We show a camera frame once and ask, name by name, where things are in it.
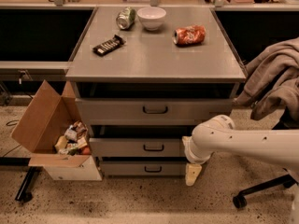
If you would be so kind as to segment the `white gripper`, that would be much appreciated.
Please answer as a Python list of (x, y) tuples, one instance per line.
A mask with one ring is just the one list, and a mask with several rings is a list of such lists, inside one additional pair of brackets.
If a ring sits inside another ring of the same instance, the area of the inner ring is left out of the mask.
[(187, 186), (192, 186), (202, 171), (201, 164), (210, 159), (213, 150), (211, 142), (205, 136), (183, 136), (182, 142), (185, 156), (190, 162), (186, 164), (185, 182)]

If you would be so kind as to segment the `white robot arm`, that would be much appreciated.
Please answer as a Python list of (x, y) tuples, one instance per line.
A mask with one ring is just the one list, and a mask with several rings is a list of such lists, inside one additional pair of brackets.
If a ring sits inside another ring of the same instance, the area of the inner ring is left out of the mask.
[(236, 208), (247, 205), (251, 193), (282, 184), (285, 188), (299, 183), (299, 130), (237, 130), (233, 120), (218, 115), (200, 123), (191, 136), (183, 136), (185, 157), (189, 163), (204, 164), (217, 151), (252, 157), (278, 165), (287, 174), (260, 185), (243, 189), (233, 198)]

